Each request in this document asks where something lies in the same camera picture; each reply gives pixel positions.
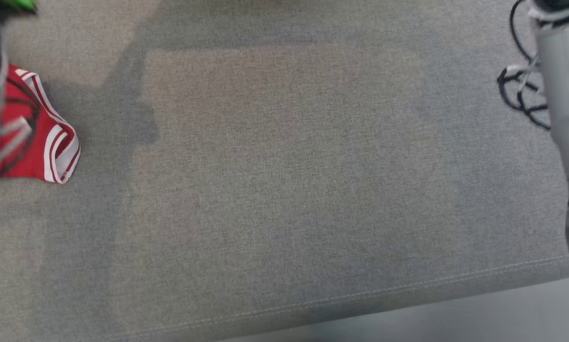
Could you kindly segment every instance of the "green object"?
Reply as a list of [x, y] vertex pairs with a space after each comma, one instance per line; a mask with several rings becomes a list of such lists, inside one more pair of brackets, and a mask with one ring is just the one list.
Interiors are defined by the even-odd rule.
[[0, 2], [15, 9], [34, 10], [37, 0], [0, 0]]

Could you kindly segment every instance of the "red and white striped fabric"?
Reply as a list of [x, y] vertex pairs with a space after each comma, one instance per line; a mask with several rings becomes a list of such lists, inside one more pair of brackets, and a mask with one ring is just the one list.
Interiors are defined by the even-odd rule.
[[[41, 106], [30, 146], [2, 177], [32, 177], [59, 184], [67, 182], [77, 165], [81, 152], [75, 130], [54, 110], [37, 74], [10, 65], [8, 77], [19, 86], [32, 91]], [[6, 97], [35, 102], [35, 99], [29, 99], [29, 95], [10, 83], [6, 86]], [[21, 117], [30, 117], [30, 115], [31, 110], [27, 105], [10, 101], [6, 103], [2, 111], [1, 125], [8, 125], [8, 123], [19, 121]], [[6, 147], [12, 141], [13, 136], [14, 134], [1, 136], [0, 149]], [[15, 158], [23, 145], [21, 143], [7, 158], [0, 161], [0, 166], [6, 165], [8, 160]]]

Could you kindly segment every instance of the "gray upholstery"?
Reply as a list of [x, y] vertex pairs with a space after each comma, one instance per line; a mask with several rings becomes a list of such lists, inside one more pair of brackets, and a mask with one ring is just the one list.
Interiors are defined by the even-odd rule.
[[0, 341], [195, 341], [569, 276], [556, 148], [501, 103], [510, 2], [43, 0], [77, 130], [0, 181]]

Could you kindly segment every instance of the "seam stitching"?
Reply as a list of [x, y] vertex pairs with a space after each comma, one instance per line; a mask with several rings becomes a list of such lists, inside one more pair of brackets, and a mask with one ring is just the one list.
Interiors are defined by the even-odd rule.
[[92, 337], [92, 338], [83, 339], [81, 341], [82, 342], [88, 342], [88, 341], [94, 341], [94, 340], [112, 341], [112, 340], [121, 339], [124, 336], [139, 337], [139, 336], [153, 335], [156, 333], [166, 333], [169, 331], [178, 331], [178, 330], [183, 331], [183, 330], [193, 329], [196, 327], [202, 327], [205, 325], [222, 324], [222, 323], [229, 323], [229, 322], [233, 322], [233, 321], [244, 320], [245, 318], [248, 318], [250, 316], [252, 316], [252, 317], [268, 316], [271, 314], [281, 314], [283, 312], [290, 312], [290, 311], [294, 311], [294, 310], [306, 309], [306, 308], [312, 307], [312, 306], [330, 305], [330, 304], [336, 304], [336, 303], [343, 303], [346, 301], [354, 301], [357, 299], [366, 299], [366, 298], [374, 297], [374, 296], [385, 296], [385, 295], [389, 295], [389, 294], [392, 295], [392, 294], [397, 294], [400, 292], [419, 290], [421, 288], [428, 288], [428, 287], [432, 287], [432, 286], [444, 285], [444, 284], [449, 284], [449, 283], [453, 283], [453, 282], [467, 281], [467, 280], [475, 279], [478, 277], [497, 275], [500, 273], [507, 273], [507, 272], [511, 272], [511, 271], [523, 270], [526, 268], [532, 268], [532, 267], [537, 267], [537, 266], [545, 266], [545, 265], [549, 265], [549, 264], [556, 264], [559, 262], [565, 262], [565, 261], [569, 260], [569, 257], [567, 257], [563, 260], [552, 261], [552, 262], [536, 264], [536, 265], [531, 265], [531, 266], [523, 266], [523, 267], [519, 267], [519, 268], [512, 268], [510, 270], [503, 270], [503, 271], [491, 273], [491, 271], [501, 270], [502, 268], [510, 268], [510, 267], [515, 267], [515, 266], [532, 264], [532, 263], [536, 263], [536, 262], [554, 260], [554, 259], [562, 258], [562, 257], [566, 257], [566, 256], [567, 255], [560, 255], [560, 256], [556, 256], [556, 257], [540, 258], [537, 260], [530, 260], [530, 261], [525, 261], [525, 262], [518, 262], [516, 264], [510, 264], [510, 265], [505, 265], [505, 266], [488, 268], [486, 270], [481, 270], [481, 271], [462, 273], [460, 275], [450, 275], [448, 277], [441, 277], [441, 278], [433, 279], [430, 281], [421, 281], [421, 282], [415, 282], [415, 283], [406, 284], [406, 285], [392, 286], [392, 287], [387, 287], [387, 288], [381, 288], [378, 290], [358, 292], [356, 294], [346, 294], [343, 296], [327, 297], [327, 298], [323, 298], [323, 299], [316, 299], [313, 301], [306, 301], [306, 302], [302, 302], [302, 303], [282, 305], [282, 306], [278, 306], [278, 307], [272, 307], [272, 308], [261, 309], [261, 310], [254, 310], [254, 311], [249, 311], [249, 312], [242, 312], [242, 313], [231, 314], [231, 315], [226, 315], [226, 316], [217, 316], [214, 318], [206, 318], [203, 320], [195, 320], [195, 321], [189, 321], [189, 322], [184, 322], [184, 323], [165, 325], [165, 326], [161, 326], [161, 327], [154, 327], [154, 328], [149, 328], [149, 329], [139, 329], [136, 331], [130, 331], [130, 332], [124, 332], [124, 333], [116, 333], [116, 334], [111, 334], [111, 335], [96, 336], [96, 337]]

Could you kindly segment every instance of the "black wire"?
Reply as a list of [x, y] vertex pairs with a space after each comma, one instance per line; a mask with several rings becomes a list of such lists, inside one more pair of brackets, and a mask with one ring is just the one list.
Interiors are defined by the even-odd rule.
[[517, 92], [517, 100], [519, 101], [519, 104], [521, 105], [521, 111], [523, 112], [523, 114], [525, 114], [526, 117], [528, 117], [530, 119], [530, 121], [532, 121], [532, 123], [536, 124], [536, 126], [540, 126], [541, 128], [544, 128], [547, 131], [550, 130], [549, 124], [543, 123], [542, 121], [539, 121], [538, 119], [536, 119], [534, 114], [532, 114], [532, 111], [529, 108], [525, 107], [525, 101], [523, 100], [523, 91]]
[[39, 118], [39, 106], [41, 106], [41, 104], [39, 103], [39, 101], [31, 91], [21, 86], [20, 84], [18, 84], [16, 81], [12, 80], [9, 77], [8, 77], [8, 82], [13, 86], [16, 86], [17, 89], [22, 91], [29, 99], [33, 100], [32, 102], [28, 100], [15, 99], [15, 98], [6, 99], [6, 102], [10, 104], [23, 104], [27, 105], [30, 108], [31, 111], [30, 118], [25, 117], [25, 119], [26, 122], [29, 124], [31, 131], [30, 135], [26, 138], [26, 142], [24, 143], [23, 147], [19, 150], [19, 153], [16, 154], [13, 160], [8, 162], [8, 164], [4, 165], [0, 169], [0, 178], [6, 173], [8, 173], [8, 171], [10, 171], [13, 167], [15, 167], [15, 165], [24, 157], [24, 155], [28, 151], [30, 143], [32, 143], [32, 140], [35, 136], [35, 127], [37, 126], [37, 119]]
[[510, 25], [510, 30], [512, 33], [512, 39], [514, 39], [514, 43], [515, 43], [515, 45], [517, 45], [519, 52], [521, 52], [521, 54], [523, 54], [523, 56], [525, 57], [526, 60], [531, 61], [532, 57], [530, 56], [530, 54], [527, 52], [527, 50], [525, 50], [525, 48], [521, 44], [521, 41], [519, 40], [519, 35], [517, 35], [517, 30], [515, 29], [515, 26], [514, 26], [514, 15], [515, 15], [515, 12], [517, 11], [517, 7], [519, 7], [519, 5], [521, 5], [521, 3], [524, 1], [525, 0], [517, 0], [517, 2], [514, 3], [514, 5], [512, 6], [512, 9], [511, 9], [510, 17], [508, 17], [508, 24]]
[[[499, 86], [499, 90], [500, 90], [500, 95], [502, 96], [502, 99], [504, 100], [504, 103], [512, 108], [515, 111], [520, 111], [521, 113], [523, 113], [527, 118], [529, 118], [530, 121], [532, 121], [532, 123], [536, 124], [537, 126], [540, 126], [541, 128], [544, 128], [545, 130], [550, 130], [550, 126], [546, 123], [543, 123], [542, 121], [539, 121], [538, 119], [536, 119], [536, 117], [534, 116], [534, 113], [537, 111], [544, 111], [547, 110], [549, 107], [546, 104], [541, 104], [539, 106], [533, 106], [533, 107], [529, 107], [527, 108], [526, 104], [525, 104], [525, 100], [523, 99], [523, 91], [518, 91], [517, 92], [517, 101], [519, 102], [519, 104], [515, 104], [512, 102], [512, 100], [510, 100], [510, 98], [508, 97], [508, 93], [506, 92], [506, 84], [508, 84], [509, 82], [521, 82], [521, 80], [519, 80], [519, 78], [523, 75], [522, 71], [519, 71], [517, 73], [515, 73], [514, 75], [511, 76], [506, 76], [507, 70], [504, 69], [502, 71], [502, 73], [500, 74], [500, 76], [498, 77], [498, 86]], [[534, 84], [530, 84], [530, 86], [528, 86], [528, 88], [534, 92], [537, 92], [539, 90], [539, 88], [534, 85]]]

